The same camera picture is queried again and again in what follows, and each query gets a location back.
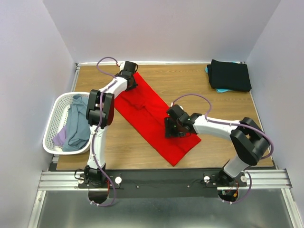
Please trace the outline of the red t shirt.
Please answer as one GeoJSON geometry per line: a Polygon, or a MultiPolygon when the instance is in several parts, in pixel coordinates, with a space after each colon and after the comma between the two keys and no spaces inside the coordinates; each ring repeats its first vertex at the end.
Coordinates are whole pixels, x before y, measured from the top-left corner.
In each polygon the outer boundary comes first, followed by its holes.
{"type": "Polygon", "coordinates": [[[165,118],[168,105],[148,85],[139,73],[134,74],[137,87],[120,93],[114,101],[117,111],[172,166],[201,139],[195,134],[166,138],[165,118]]]}

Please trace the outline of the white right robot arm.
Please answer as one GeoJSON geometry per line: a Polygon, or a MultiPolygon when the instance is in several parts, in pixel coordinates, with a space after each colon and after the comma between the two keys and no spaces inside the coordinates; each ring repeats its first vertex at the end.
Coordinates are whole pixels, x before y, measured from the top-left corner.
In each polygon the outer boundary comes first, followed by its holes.
{"type": "Polygon", "coordinates": [[[236,155],[221,170],[210,178],[213,184],[229,186],[246,168],[255,166],[272,143],[253,119],[245,117],[241,121],[227,121],[207,117],[199,113],[188,115],[181,106],[172,105],[165,118],[166,137],[184,137],[189,134],[208,134],[230,140],[236,155]]]}

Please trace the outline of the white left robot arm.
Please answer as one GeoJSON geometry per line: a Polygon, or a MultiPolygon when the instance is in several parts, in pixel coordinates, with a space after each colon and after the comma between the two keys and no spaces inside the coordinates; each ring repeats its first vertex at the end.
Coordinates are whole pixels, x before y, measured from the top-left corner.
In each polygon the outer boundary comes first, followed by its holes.
{"type": "Polygon", "coordinates": [[[120,93],[137,87],[134,79],[137,70],[137,63],[124,61],[109,84],[99,90],[93,89],[89,94],[86,119],[90,125],[91,142],[84,175],[96,188],[109,180],[105,173],[105,144],[107,130],[114,119],[114,100],[120,93]]]}

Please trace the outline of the cyan folded t shirt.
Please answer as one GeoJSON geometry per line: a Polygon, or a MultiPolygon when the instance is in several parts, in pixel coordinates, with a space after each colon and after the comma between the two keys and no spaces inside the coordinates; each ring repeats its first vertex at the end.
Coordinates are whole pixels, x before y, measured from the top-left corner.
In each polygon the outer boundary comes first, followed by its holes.
{"type": "Polygon", "coordinates": [[[236,91],[239,87],[240,62],[221,62],[212,60],[205,67],[210,86],[218,93],[236,91]]]}

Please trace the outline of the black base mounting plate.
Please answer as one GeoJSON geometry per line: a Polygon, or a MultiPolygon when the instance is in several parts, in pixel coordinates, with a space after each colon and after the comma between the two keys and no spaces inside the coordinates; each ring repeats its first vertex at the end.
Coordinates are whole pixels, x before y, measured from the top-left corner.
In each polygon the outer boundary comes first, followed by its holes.
{"type": "Polygon", "coordinates": [[[241,172],[234,180],[220,179],[220,169],[150,169],[106,170],[110,181],[99,171],[89,178],[83,172],[75,173],[78,188],[88,190],[90,200],[105,203],[110,198],[175,198],[225,197],[232,199],[241,187],[247,186],[241,172]]]}

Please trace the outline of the black folded t shirt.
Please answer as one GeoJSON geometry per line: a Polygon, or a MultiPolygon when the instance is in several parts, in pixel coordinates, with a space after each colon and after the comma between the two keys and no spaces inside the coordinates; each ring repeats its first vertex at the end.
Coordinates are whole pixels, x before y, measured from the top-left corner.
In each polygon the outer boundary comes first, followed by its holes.
{"type": "Polygon", "coordinates": [[[252,89],[247,64],[212,60],[207,65],[209,84],[213,89],[249,92],[252,89]]]}

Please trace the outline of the grey blue t shirt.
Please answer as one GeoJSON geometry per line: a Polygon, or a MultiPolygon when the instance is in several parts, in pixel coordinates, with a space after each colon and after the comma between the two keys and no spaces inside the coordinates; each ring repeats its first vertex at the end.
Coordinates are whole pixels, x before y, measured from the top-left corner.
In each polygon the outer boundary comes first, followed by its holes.
{"type": "Polygon", "coordinates": [[[64,130],[63,152],[79,151],[83,149],[90,139],[90,125],[86,119],[88,97],[81,94],[73,96],[72,104],[64,130]]]}

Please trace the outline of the white laundry basket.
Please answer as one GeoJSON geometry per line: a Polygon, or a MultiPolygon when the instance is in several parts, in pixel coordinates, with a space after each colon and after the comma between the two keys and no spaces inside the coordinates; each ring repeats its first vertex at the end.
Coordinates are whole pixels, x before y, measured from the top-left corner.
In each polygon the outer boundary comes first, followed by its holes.
{"type": "Polygon", "coordinates": [[[44,150],[50,154],[75,155],[85,153],[90,149],[91,139],[89,139],[88,143],[82,149],[71,152],[62,151],[62,147],[56,146],[53,142],[53,138],[65,126],[68,110],[73,102],[73,96],[77,94],[89,97],[88,92],[68,92],[60,95],[53,104],[42,141],[44,150]]]}

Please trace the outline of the lavender t shirt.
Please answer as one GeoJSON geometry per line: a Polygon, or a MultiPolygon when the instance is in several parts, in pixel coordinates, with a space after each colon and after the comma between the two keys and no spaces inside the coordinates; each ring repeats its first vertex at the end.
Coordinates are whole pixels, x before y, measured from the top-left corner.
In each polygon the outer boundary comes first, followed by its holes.
{"type": "Polygon", "coordinates": [[[67,141],[67,126],[63,128],[53,137],[53,143],[55,146],[63,147],[67,141]]]}

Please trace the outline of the aluminium frame rail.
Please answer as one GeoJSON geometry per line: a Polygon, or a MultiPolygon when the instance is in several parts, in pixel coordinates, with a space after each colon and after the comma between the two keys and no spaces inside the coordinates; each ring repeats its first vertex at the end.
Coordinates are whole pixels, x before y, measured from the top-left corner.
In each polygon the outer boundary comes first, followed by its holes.
{"type": "MultiPolygon", "coordinates": [[[[248,170],[247,183],[252,179],[252,189],[291,189],[287,170],[248,170]]],[[[40,191],[81,190],[71,171],[43,172],[38,185],[40,191]]]]}

